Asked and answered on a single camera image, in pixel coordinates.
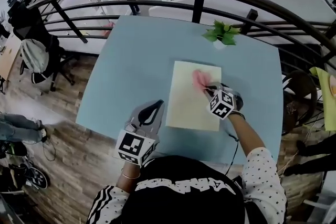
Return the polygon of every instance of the wheel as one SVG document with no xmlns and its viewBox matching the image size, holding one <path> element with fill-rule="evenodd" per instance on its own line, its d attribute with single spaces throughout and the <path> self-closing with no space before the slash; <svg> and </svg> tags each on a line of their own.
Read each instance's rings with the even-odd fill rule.
<svg viewBox="0 0 336 224">
<path fill-rule="evenodd" d="M 46 176 L 38 169 L 31 167 L 29 169 L 30 176 L 28 180 L 38 188 L 46 189 L 48 187 L 48 180 Z"/>
</svg>

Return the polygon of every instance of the polka dot sleeve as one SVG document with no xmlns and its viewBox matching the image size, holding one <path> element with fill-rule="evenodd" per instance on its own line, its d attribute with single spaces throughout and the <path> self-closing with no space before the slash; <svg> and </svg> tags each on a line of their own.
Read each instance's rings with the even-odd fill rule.
<svg viewBox="0 0 336 224">
<path fill-rule="evenodd" d="M 242 172 L 244 199 L 252 200 L 268 224 L 281 224 L 286 210 L 285 191 L 270 151 L 255 148 L 247 156 Z"/>
<path fill-rule="evenodd" d="M 107 224 L 121 215 L 129 194 L 124 190 L 107 186 L 98 192 L 87 220 L 87 224 Z"/>
</svg>

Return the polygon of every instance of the pink smudge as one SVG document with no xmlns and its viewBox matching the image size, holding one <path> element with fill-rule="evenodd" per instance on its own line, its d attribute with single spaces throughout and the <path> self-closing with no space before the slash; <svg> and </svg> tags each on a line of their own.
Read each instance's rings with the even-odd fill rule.
<svg viewBox="0 0 336 224">
<path fill-rule="evenodd" d="M 208 72 L 202 72 L 198 69 L 193 71 L 193 85 L 196 89 L 204 92 L 210 83 L 211 75 Z"/>
</svg>

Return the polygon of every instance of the white plant pot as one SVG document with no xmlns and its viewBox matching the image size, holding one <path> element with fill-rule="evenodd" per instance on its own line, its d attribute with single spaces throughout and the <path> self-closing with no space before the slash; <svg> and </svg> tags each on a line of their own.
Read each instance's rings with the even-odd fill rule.
<svg viewBox="0 0 336 224">
<path fill-rule="evenodd" d="M 224 49 L 225 47 L 227 47 L 227 45 L 224 45 L 220 40 L 216 40 L 213 42 L 214 44 L 214 47 L 217 49 L 217 50 L 222 50 Z"/>
</svg>

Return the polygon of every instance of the black shoe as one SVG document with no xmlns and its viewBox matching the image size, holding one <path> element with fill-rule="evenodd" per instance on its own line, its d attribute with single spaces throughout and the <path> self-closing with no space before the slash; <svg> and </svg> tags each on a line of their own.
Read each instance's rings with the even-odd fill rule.
<svg viewBox="0 0 336 224">
<path fill-rule="evenodd" d="M 291 167 L 288 167 L 285 171 L 284 171 L 284 175 L 285 176 L 291 176 L 291 175 L 296 175 L 298 174 L 298 168 L 300 167 L 300 164 L 295 164 Z"/>
<path fill-rule="evenodd" d="M 305 145 L 305 143 L 303 141 L 297 140 L 296 141 L 296 147 L 298 148 L 299 155 L 301 155 L 301 156 L 308 156 L 307 155 L 306 145 Z"/>
</svg>

